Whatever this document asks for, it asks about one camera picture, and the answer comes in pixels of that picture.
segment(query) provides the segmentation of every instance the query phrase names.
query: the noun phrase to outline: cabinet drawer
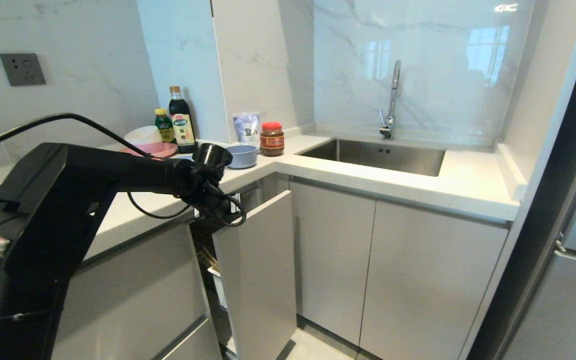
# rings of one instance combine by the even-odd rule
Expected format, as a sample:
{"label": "cabinet drawer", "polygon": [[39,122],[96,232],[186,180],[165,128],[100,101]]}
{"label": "cabinet drawer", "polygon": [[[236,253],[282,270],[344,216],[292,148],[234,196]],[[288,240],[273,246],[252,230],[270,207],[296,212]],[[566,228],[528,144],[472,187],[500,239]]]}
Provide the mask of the cabinet drawer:
{"label": "cabinet drawer", "polygon": [[175,223],[72,278],[55,360],[150,359],[206,313],[186,225]]}
{"label": "cabinet drawer", "polygon": [[222,360],[213,321],[204,320],[161,360]]}
{"label": "cabinet drawer", "polygon": [[236,353],[269,360],[297,329],[291,192],[250,210],[246,222],[212,235]]}

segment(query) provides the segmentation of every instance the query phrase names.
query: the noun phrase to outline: dark glass bottle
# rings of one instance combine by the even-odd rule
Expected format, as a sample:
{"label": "dark glass bottle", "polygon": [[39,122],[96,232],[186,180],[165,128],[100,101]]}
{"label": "dark glass bottle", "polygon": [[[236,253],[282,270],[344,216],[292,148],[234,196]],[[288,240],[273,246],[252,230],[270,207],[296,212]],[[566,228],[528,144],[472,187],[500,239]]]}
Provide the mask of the dark glass bottle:
{"label": "dark glass bottle", "polygon": [[179,153],[193,153],[197,148],[197,142],[193,121],[190,119],[190,106],[183,100],[179,86],[170,86],[170,96],[168,109]]}

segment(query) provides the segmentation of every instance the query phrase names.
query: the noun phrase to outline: black robotic arm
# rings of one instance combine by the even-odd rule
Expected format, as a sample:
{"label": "black robotic arm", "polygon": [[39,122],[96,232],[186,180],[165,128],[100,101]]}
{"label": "black robotic arm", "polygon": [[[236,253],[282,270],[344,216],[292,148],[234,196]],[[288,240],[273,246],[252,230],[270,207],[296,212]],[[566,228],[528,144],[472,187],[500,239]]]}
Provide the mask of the black robotic arm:
{"label": "black robotic arm", "polygon": [[117,192],[171,194],[226,221],[218,187],[232,155],[203,144],[187,159],[43,143],[0,186],[0,360],[49,360],[69,281]]}

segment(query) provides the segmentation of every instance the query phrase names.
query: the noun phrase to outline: white cabinet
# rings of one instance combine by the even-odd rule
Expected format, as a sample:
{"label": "white cabinet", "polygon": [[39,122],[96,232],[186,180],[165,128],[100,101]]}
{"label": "white cabinet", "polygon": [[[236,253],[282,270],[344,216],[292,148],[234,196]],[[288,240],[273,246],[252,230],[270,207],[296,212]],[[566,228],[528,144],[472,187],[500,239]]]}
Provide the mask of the white cabinet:
{"label": "white cabinet", "polygon": [[507,233],[377,201],[359,345],[386,360],[456,360]]}
{"label": "white cabinet", "polygon": [[222,360],[213,321],[205,319],[162,360]]}
{"label": "white cabinet", "polygon": [[291,182],[297,312],[359,344],[375,199]]}
{"label": "white cabinet", "polygon": [[297,329],[291,192],[212,238],[238,358],[276,359]]}
{"label": "white cabinet", "polygon": [[186,225],[170,223],[73,276],[54,360],[150,359],[206,306]]}

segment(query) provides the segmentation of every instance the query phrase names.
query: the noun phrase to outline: pink bowl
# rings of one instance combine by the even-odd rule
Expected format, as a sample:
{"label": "pink bowl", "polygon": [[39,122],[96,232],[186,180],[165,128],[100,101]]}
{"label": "pink bowl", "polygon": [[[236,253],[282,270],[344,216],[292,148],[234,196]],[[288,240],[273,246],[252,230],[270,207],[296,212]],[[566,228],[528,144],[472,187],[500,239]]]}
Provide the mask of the pink bowl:
{"label": "pink bowl", "polygon": [[[160,142],[160,143],[151,143],[148,145],[135,145],[137,148],[154,155],[158,158],[165,158],[173,155],[177,152],[177,144],[176,143],[167,143],[167,142]],[[129,153],[132,155],[137,155],[141,157],[139,153],[135,152],[134,150],[130,150],[130,148],[124,148],[121,150],[122,153]]]}

